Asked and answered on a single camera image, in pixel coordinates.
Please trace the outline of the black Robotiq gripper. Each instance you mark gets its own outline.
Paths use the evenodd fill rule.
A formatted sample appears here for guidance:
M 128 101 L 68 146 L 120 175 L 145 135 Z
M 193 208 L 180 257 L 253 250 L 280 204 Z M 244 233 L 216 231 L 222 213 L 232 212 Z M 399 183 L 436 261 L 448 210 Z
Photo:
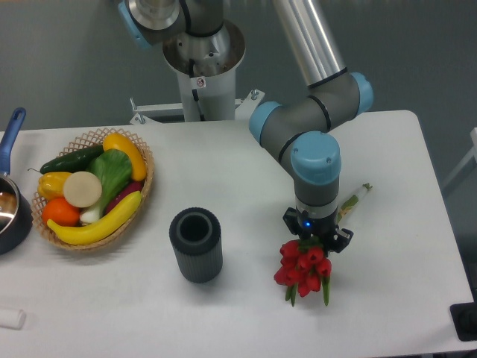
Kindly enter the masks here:
M 318 237 L 326 253 L 341 253 L 351 242 L 353 232 L 346 228 L 337 227 L 336 213 L 332 213 L 323 218 L 312 218 L 305 213 L 298 213 L 297 210 L 289 207 L 282 220 L 292 235 L 298 235 L 302 240 Z

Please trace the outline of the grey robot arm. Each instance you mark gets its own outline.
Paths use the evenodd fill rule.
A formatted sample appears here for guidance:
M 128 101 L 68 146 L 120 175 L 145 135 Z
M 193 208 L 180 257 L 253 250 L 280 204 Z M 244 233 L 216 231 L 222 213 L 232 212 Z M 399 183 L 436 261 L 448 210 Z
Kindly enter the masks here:
M 260 104 L 249 130 L 293 179 L 295 205 L 283 217 L 288 229 L 338 253 L 353 234 L 338 225 L 341 154 L 331 131 L 368 111 L 373 89 L 348 71 L 316 1 L 275 1 L 274 9 L 309 95 L 290 106 Z M 222 1 L 121 1 L 119 13 L 137 45 L 162 45 L 187 122 L 236 117 L 235 75 L 245 45 L 224 18 Z

